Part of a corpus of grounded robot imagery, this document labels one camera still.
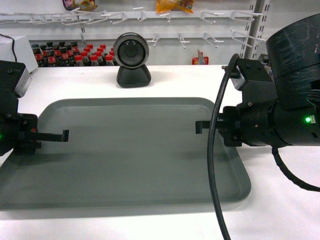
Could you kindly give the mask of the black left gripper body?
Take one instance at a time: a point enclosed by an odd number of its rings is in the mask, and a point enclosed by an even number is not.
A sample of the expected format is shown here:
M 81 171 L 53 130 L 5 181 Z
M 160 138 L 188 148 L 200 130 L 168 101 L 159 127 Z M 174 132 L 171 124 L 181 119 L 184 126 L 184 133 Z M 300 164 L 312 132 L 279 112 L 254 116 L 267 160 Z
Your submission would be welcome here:
M 35 114 L 19 113 L 19 134 L 14 146 L 14 154 L 17 156 L 32 156 L 37 149 L 42 147 L 40 141 L 35 139 L 38 132 L 38 117 Z

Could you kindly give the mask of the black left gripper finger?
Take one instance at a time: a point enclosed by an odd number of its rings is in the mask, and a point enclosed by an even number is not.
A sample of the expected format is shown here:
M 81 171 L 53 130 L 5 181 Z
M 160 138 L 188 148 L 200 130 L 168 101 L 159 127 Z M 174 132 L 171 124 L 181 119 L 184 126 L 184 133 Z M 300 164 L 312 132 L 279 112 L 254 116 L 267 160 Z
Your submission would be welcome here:
M 62 134 L 36 132 L 34 139 L 46 142 L 68 142 L 69 130 L 63 130 Z

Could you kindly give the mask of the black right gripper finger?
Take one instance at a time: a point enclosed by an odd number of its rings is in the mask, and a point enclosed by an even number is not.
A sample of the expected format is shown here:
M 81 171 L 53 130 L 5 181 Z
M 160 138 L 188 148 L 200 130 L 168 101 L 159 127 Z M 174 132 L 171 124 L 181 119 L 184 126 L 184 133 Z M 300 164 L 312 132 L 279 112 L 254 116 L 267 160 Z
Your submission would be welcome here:
M 195 122 L 195 133 L 202 134 L 203 129 L 209 129 L 211 122 L 209 120 L 199 120 Z

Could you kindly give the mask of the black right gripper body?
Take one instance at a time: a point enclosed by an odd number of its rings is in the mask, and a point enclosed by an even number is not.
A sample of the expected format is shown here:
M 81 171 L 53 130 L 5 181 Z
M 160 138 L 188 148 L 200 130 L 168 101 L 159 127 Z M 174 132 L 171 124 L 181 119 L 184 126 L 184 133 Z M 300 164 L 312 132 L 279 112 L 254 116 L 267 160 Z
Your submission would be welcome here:
M 292 146 L 277 129 L 277 99 L 258 102 L 251 106 L 225 106 L 218 115 L 216 129 L 227 147 L 287 147 Z

